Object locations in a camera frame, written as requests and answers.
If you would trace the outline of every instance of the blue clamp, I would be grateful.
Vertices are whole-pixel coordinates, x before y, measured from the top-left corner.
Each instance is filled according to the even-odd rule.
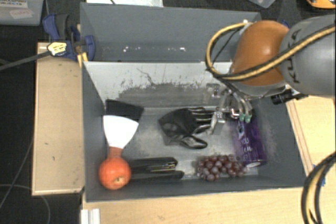
[[[88,60],[92,61],[96,52],[96,44],[93,36],[88,35],[85,37],[85,40],[81,41],[78,29],[74,26],[71,26],[71,36],[73,40],[72,42],[69,41],[66,33],[67,19],[67,14],[47,15],[42,20],[44,31],[50,35],[51,41],[64,40],[64,42],[67,44],[67,52],[65,54],[61,54],[61,57],[77,61],[77,52],[75,48],[81,47],[81,52],[86,52],[88,54]]]

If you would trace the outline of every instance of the wooden board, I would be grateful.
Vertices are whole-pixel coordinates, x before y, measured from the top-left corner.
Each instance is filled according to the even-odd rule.
[[[38,44],[38,53],[47,44]],[[48,56],[37,61],[33,195],[78,193],[84,186],[78,63]]]

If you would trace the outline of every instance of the gray box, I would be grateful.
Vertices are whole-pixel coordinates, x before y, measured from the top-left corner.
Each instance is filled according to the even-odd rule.
[[[223,125],[217,134],[203,135],[202,139],[208,142],[203,150],[164,145],[157,121],[161,116],[186,106],[214,108],[218,105],[218,99],[208,98],[206,88],[207,83],[218,83],[205,70],[206,43],[220,28],[243,19],[255,21],[260,16],[222,10],[82,4],[82,34],[94,35],[98,52],[95,61],[85,62],[82,69],[87,202],[303,185],[306,175],[286,106],[275,106],[270,99],[253,102],[268,163],[250,169],[243,178],[223,178],[209,183],[195,175],[193,163],[198,157],[234,152],[229,125]],[[125,46],[130,44],[140,49],[124,52]],[[168,50],[180,48],[181,44],[183,51]],[[218,63],[223,69],[230,66],[235,42],[230,42],[229,47]],[[108,148],[102,126],[106,99],[144,107],[138,131],[125,147],[123,157],[128,161],[175,157],[176,169],[185,172],[181,181],[130,182],[116,191],[101,186],[98,169]]]

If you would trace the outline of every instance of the purple grapes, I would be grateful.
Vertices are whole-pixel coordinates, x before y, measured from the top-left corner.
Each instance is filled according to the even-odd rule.
[[[242,177],[247,168],[233,154],[205,156],[197,162],[198,177],[209,181],[217,181],[220,175],[227,174],[230,177]]]

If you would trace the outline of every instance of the purple can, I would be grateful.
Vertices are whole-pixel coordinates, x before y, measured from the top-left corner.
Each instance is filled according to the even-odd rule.
[[[235,151],[244,166],[251,168],[266,164],[265,148],[261,141],[256,116],[254,115],[249,123],[236,120],[234,126]]]

